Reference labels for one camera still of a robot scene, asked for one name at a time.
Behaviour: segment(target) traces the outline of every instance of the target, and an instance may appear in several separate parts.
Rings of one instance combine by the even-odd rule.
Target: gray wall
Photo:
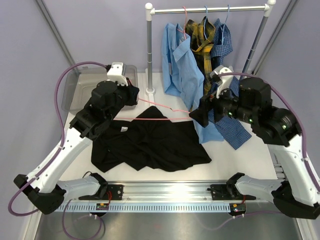
[[[259,75],[276,87],[306,129],[307,151],[320,174],[320,1],[300,0]],[[320,219],[315,227],[320,234]]]
[[[76,62],[125,62],[144,71],[147,67],[147,37],[145,4],[156,9],[186,7],[221,7],[262,5],[267,0],[44,0]],[[251,68],[263,51],[289,0],[279,0],[261,37]],[[204,13],[190,13],[188,17],[200,22]],[[212,23],[226,12],[209,13]],[[263,16],[258,12],[231,12],[227,25],[231,32],[233,53],[224,62],[242,70]],[[160,45],[167,23],[184,25],[184,14],[156,15],[152,21],[153,67],[162,69]]]
[[[58,143],[54,88],[68,64],[32,0],[0,1],[0,36],[0,239],[20,240],[28,217],[8,212],[13,180]],[[14,203],[19,213],[30,207],[23,194]]]

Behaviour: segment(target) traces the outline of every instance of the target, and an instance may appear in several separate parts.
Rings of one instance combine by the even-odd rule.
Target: white rack pole
[[[145,18],[146,18],[146,43],[147,43],[147,78],[148,87],[146,88],[146,94],[149,96],[149,101],[154,102],[155,89],[152,83],[152,14],[154,9],[151,3],[145,4]]]
[[[176,9],[154,9],[153,5],[151,3],[147,3],[145,5],[145,13],[146,13],[146,35],[147,35],[147,77],[148,77],[148,87],[146,89],[147,94],[149,96],[155,93],[155,89],[153,88],[153,82],[152,82],[152,15],[156,14],[184,14],[185,10],[187,13],[205,13],[206,10],[210,13],[213,12],[241,12],[241,11],[264,11],[264,15],[261,21],[261,24],[259,26],[259,29],[255,35],[250,53],[248,55],[248,58],[244,64],[242,72],[246,72],[250,66],[252,57],[255,53],[256,47],[258,45],[258,42],[260,40],[260,37],[263,33],[263,30],[265,28],[266,22],[268,20],[268,17],[270,16],[271,10],[273,6],[276,4],[276,0],[268,0],[267,4],[261,5],[261,6],[232,6],[230,8],[228,7],[208,7],[207,9],[205,7],[198,7],[198,8],[176,8]]]

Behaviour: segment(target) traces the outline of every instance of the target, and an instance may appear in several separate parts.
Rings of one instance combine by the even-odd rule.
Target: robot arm
[[[98,173],[69,181],[59,181],[59,179],[75,158],[108,129],[111,121],[124,106],[137,104],[139,89],[128,84],[123,72],[123,63],[112,64],[107,72],[109,80],[97,84],[89,101],[70,122],[64,147],[59,155],[23,191],[42,213],[50,214],[62,202],[70,199],[88,195],[101,199],[106,194],[108,183]],[[36,174],[52,159],[57,148],[60,148],[60,142],[39,166],[28,175],[19,174],[14,179],[14,183],[21,189],[35,178]]]
[[[221,72],[231,71],[224,67]],[[267,144],[271,157],[281,164],[287,180],[262,180],[237,173],[226,183],[229,193],[267,200],[292,218],[316,219],[320,214],[320,179],[310,159],[302,156],[302,130],[296,117],[287,109],[272,106],[271,87],[262,79],[243,79],[238,97],[229,89],[232,79],[214,75],[217,91],[203,96],[190,117],[206,127],[208,112],[213,109],[215,122],[225,117],[250,124],[252,132]]]

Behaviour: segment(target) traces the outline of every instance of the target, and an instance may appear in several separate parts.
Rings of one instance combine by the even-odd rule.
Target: black bracket
[[[247,205],[245,203],[230,203],[230,212],[231,216],[239,216],[246,213]]]
[[[124,186],[121,184],[108,184],[108,187],[106,189],[106,193],[105,195],[103,195],[102,197],[97,198],[97,196],[81,196],[79,197],[79,200],[109,200],[108,197],[108,192],[111,193],[111,200],[112,201],[121,201],[122,200],[122,196],[124,194]]]
[[[288,181],[283,181],[281,186],[272,191],[274,205],[290,218],[316,219],[320,215],[320,205],[316,202],[313,206],[295,200]]]
[[[14,184],[21,189],[24,185],[27,184],[28,178],[26,175],[19,174],[13,180]],[[41,193],[39,188],[33,188],[31,185],[27,186],[23,193],[28,197],[37,209],[39,209],[43,214],[53,213],[59,206],[64,202],[64,194],[66,190],[61,189],[58,185],[55,185],[55,188],[52,192]]]
[[[233,201],[233,200],[239,200],[242,201],[244,199],[244,196],[240,194],[239,192],[237,194],[231,194],[230,191],[228,191],[227,184],[212,184],[210,185],[210,188],[207,189],[211,192],[212,200],[226,200],[226,201]],[[245,200],[256,200],[255,196],[251,195],[245,195]]]

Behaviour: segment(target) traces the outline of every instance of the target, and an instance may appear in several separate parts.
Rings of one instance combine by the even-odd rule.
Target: blue plaid shirt
[[[214,68],[223,64],[224,57],[233,51],[231,44],[231,35],[227,26],[224,26],[223,32],[223,45],[222,43],[222,27],[223,23],[217,19],[214,23],[215,35],[213,38],[213,48],[210,52],[211,58],[216,58],[214,61]],[[211,89],[209,94],[213,93],[217,89],[218,85],[215,82],[211,83]],[[239,80],[233,77],[230,84],[230,89],[239,96]],[[209,121],[214,123],[214,111],[211,110],[208,113]],[[233,118],[224,116],[219,122],[215,123],[216,129],[221,133],[224,139],[236,150],[240,148],[246,141],[251,138],[251,134],[248,133],[241,123]]]

